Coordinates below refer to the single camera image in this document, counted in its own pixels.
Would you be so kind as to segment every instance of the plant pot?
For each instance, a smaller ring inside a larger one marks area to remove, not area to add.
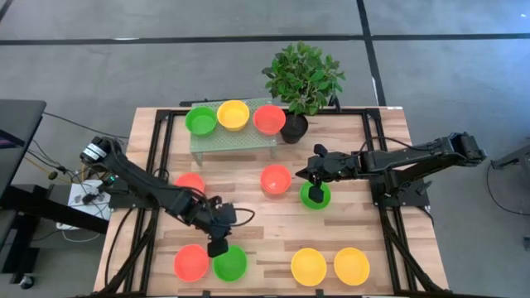
[[[287,144],[296,144],[306,134],[309,123],[304,115],[289,113],[285,125],[280,130],[282,139]]]

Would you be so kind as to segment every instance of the plastic bowl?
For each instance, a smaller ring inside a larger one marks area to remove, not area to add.
[[[261,185],[269,194],[279,195],[291,186],[291,172],[282,165],[270,165],[262,171]]]
[[[320,284],[324,280],[326,271],[324,257],[313,248],[303,248],[292,257],[292,275],[303,286]]]
[[[203,194],[206,188],[202,177],[196,173],[185,173],[184,175],[181,175],[177,180],[175,180],[175,185],[193,187],[197,190],[200,190]]]
[[[333,261],[333,268],[339,279],[348,286],[362,285],[370,274],[370,263],[357,248],[340,250]]]
[[[268,136],[277,134],[283,125],[285,125],[285,113],[275,105],[264,105],[253,116],[254,126],[262,133]]]
[[[301,185],[301,188],[300,188],[301,202],[309,209],[320,210],[320,209],[325,208],[331,201],[330,187],[326,183],[322,182],[320,189],[324,191],[324,200],[322,201],[322,203],[316,203],[312,199],[309,198],[309,189],[312,186],[313,184],[309,181]]]
[[[248,122],[249,115],[247,104],[241,100],[226,101],[217,110],[219,123],[231,132],[242,130]]]
[[[173,269],[185,282],[198,281],[208,271],[208,253],[198,244],[184,246],[175,256]]]
[[[211,108],[197,107],[190,110],[185,116],[185,126],[199,137],[209,136],[217,124],[217,117]]]
[[[214,273],[221,281],[237,281],[247,271],[247,255],[237,245],[214,258]]]

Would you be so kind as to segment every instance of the red bowl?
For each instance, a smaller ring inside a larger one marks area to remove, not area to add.
[[[208,253],[198,244],[184,246],[175,256],[173,269],[182,281],[198,281],[208,271]]]
[[[269,194],[279,195],[291,186],[291,180],[291,172],[285,166],[270,165],[262,171],[261,185]]]
[[[177,180],[175,180],[175,185],[193,187],[197,190],[200,190],[203,194],[206,188],[202,177],[196,173],[185,173],[184,175],[181,175]]]
[[[272,136],[285,125],[285,113],[280,107],[267,104],[254,112],[253,121],[261,133]]]

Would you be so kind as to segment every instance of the wooden table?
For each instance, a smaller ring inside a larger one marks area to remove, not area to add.
[[[152,138],[156,108],[139,108],[132,124],[128,144],[128,158],[145,168],[147,153]],[[387,137],[395,137],[410,143],[405,114],[400,108],[381,108],[383,128]],[[277,158],[271,160],[268,150],[209,153],[204,156],[204,165],[198,167],[190,154],[190,134],[185,128],[184,118],[177,117],[173,129],[168,159],[170,181],[188,171],[201,174],[206,194],[220,195],[224,201],[237,207],[256,211],[254,220],[246,226],[234,228],[228,237],[230,244],[238,244],[247,253],[248,270],[235,283],[219,280],[210,269],[200,281],[184,283],[173,273],[173,258],[183,246],[191,243],[204,245],[206,235],[186,227],[161,211],[152,260],[148,295],[201,295],[209,290],[212,295],[314,295],[315,288],[324,289],[329,295],[345,294],[391,294],[392,283],[388,270],[387,254],[383,245],[383,233],[379,214],[372,205],[367,180],[331,183],[330,205],[320,212],[311,212],[301,204],[298,191],[304,180],[294,173],[306,166],[307,158],[313,155],[316,143],[324,144],[330,151],[355,151],[363,144],[364,130],[361,117],[355,115],[314,116],[308,118],[309,131],[296,145],[282,141],[277,148]],[[371,123],[375,136],[374,123]],[[165,128],[162,125],[160,144]],[[400,145],[388,142],[388,150]],[[157,153],[155,167],[160,160]],[[259,177],[262,169],[272,163],[286,166],[293,180],[289,191],[283,196],[270,198],[260,189]],[[97,291],[104,286],[104,269],[110,244],[125,210],[113,213],[106,235],[104,250],[99,263],[94,285]],[[402,208],[408,243],[412,255],[426,273],[439,286],[447,288],[446,276],[431,220],[416,208]],[[113,276],[129,254],[133,237],[136,211],[124,224],[118,235],[113,252],[109,276]],[[246,214],[238,215],[245,220]],[[347,286],[335,275],[333,259],[342,248],[358,248],[370,261],[370,276],[362,286]],[[298,284],[290,270],[291,258],[301,248],[320,251],[327,261],[325,279],[318,287]],[[407,288],[402,259],[396,251],[402,288]],[[143,256],[136,267],[133,289],[139,288]]]

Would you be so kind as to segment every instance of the concrete floor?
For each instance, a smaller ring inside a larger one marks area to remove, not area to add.
[[[365,2],[372,34],[530,32],[527,1]],[[14,0],[0,23],[1,40],[361,33],[352,0]],[[43,99],[50,113],[127,135],[136,107],[267,96],[260,70],[286,44],[1,46],[0,98]],[[362,41],[311,44],[341,61],[347,76],[343,105],[376,104]],[[499,158],[530,142],[529,40],[375,41],[374,47],[387,104],[405,108],[415,143],[467,131]],[[44,118],[36,140],[74,168],[93,135]],[[494,205],[485,189],[486,166],[431,176],[428,193],[446,275],[455,292],[526,297],[530,252],[522,238],[530,234],[530,218]],[[502,204],[530,212],[527,177],[517,167],[490,178]],[[15,182],[47,184],[26,163]],[[43,223],[36,238],[51,229]],[[6,289],[0,297],[89,293],[102,238],[87,244],[61,239],[56,234],[36,243],[45,248],[36,267],[38,286],[21,291],[0,276]]]

